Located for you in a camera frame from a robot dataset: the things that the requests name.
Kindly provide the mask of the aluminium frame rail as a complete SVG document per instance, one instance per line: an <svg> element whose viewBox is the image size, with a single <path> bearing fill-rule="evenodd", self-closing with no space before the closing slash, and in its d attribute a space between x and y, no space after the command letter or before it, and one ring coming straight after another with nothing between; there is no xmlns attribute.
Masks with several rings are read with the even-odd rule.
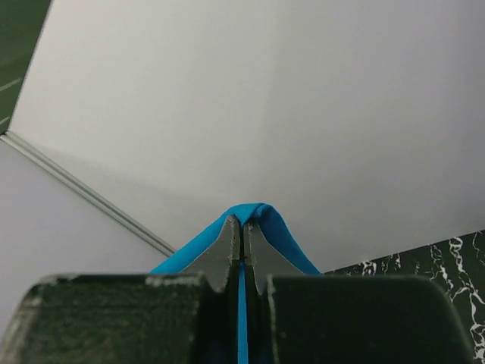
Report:
<svg viewBox="0 0 485 364"><path fill-rule="evenodd" d="M30 145L27 141L20 138L13 132L7 131L2 134L1 141L8 144L21 155L29 159L33 164L40 167L44 172L65 185L82 199L86 200L99 211L103 212L109 218L115 220L118 224L134 233L148 245L155 248L166 257L175 253L175 249L167 242L162 240L155 233L144 227L134 218L123 212L117 206L113 205L106 198L95 192L92 188L85 185L78 178L66 171L60 165L52 161L48 156L41 153L38 149Z"/></svg>

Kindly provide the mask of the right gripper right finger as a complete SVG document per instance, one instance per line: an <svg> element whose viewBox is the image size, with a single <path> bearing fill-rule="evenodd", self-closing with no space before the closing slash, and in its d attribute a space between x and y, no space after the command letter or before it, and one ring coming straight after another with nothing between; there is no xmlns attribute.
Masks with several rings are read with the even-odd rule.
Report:
<svg viewBox="0 0 485 364"><path fill-rule="evenodd" d="M306 274L243 229L250 363L470 363L444 292L412 276Z"/></svg>

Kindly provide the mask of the blue t shirt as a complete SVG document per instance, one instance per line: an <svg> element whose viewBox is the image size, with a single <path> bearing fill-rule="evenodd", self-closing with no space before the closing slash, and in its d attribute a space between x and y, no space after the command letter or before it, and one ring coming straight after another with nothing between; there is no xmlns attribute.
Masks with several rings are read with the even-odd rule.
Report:
<svg viewBox="0 0 485 364"><path fill-rule="evenodd" d="M249 259L265 258L255 283L270 273L320 272L303 253L280 213L264 203L233 206L201 233L152 270L155 274L203 271L215 289L229 294L229 320L235 334L231 361L249 362Z"/></svg>

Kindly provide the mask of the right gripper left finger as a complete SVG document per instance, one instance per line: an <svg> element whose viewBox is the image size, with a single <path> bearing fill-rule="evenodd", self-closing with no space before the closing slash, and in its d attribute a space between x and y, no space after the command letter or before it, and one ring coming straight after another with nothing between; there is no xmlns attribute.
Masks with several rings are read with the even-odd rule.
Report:
<svg viewBox="0 0 485 364"><path fill-rule="evenodd" d="M235 363L239 222L173 274L50 275L20 301L3 363Z"/></svg>

